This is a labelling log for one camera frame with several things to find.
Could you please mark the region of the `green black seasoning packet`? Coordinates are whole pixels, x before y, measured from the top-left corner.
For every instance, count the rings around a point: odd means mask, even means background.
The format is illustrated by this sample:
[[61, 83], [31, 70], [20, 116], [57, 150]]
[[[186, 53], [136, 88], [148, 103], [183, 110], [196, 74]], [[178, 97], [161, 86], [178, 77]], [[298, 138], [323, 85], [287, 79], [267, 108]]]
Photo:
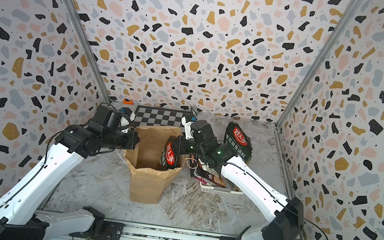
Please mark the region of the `green black seasoning packet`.
[[253, 146], [250, 138], [243, 132], [237, 123], [229, 122], [224, 143], [234, 150], [248, 165], [252, 159]]

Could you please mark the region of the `white perforated plastic basket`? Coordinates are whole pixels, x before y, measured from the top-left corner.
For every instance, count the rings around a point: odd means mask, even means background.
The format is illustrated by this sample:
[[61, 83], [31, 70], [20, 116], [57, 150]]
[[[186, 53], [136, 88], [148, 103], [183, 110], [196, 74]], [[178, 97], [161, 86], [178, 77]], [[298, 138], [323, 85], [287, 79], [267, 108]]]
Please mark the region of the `white perforated plastic basket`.
[[199, 181], [202, 192], [233, 197], [244, 194], [240, 188], [224, 178], [221, 173], [221, 168], [225, 165], [227, 158], [232, 158], [233, 155], [228, 148], [220, 146], [199, 158], [193, 176]]

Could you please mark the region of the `brown paper bag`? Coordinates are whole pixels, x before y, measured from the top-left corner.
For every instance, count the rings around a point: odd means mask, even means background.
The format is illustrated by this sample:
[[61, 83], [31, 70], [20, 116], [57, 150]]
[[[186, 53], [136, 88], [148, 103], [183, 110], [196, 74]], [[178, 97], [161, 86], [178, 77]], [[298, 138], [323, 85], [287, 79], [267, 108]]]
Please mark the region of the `brown paper bag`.
[[144, 126], [135, 129], [140, 141], [133, 150], [126, 150], [123, 157], [130, 170], [130, 200], [136, 203], [157, 204], [166, 188], [181, 170], [188, 166], [188, 155], [180, 155], [179, 167], [162, 171], [159, 159], [167, 139], [182, 136], [179, 127]]

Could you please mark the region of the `black red seasoning packet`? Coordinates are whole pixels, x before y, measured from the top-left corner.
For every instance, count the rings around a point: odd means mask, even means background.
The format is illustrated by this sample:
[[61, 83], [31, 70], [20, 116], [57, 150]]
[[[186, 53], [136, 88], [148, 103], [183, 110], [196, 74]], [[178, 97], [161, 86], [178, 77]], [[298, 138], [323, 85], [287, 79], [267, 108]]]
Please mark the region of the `black red seasoning packet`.
[[180, 137], [169, 137], [159, 159], [159, 169], [162, 171], [179, 167]]

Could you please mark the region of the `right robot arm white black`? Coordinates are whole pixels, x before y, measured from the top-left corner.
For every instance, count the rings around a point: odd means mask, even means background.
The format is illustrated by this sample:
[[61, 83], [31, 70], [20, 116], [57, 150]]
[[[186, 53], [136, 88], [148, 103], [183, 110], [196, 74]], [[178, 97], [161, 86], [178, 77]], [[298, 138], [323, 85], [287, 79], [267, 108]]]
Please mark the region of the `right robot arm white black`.
[[253, 147], [240, 126], [229, 123], [219, 142], [208, 122], [187, 115], [181, 123], [185, 134], [176, 139], [177, 153], [190, 155], [197, 168], [229, 180], [266, 219], [264, 227], [249, 226], [237, 240], [295, 240], [303, 229], [303, 203], [281, 194], [250, 169], [246, 162]]

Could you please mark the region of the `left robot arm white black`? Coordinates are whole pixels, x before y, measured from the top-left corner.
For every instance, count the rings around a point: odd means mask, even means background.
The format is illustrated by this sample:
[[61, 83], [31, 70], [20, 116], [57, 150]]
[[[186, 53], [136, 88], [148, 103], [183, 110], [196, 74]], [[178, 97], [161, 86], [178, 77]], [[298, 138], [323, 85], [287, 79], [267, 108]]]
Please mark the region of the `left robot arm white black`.
[[102, 103], [86, 124], [70, 125], [54, 135], [45, 156], [18, 184], [0, 197], [0, 240], [49, 240], [70, 234], [100, 234], [105, 216], [91, 206], [66, 213], [39, 213], [38, 207], [84, 159], [139, 142], [135, 113]]

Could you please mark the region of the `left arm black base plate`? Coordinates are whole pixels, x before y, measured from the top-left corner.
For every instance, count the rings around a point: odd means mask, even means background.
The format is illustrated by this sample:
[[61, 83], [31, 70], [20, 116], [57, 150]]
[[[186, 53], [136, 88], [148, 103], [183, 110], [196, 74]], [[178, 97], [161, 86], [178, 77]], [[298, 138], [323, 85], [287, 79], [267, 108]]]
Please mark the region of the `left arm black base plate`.
[[125, 224], [121, 222], [101, 220], [94, 222], [87, 231], [71, 233], [69, 236], [93, 240], [120, 240], [124, 227]]

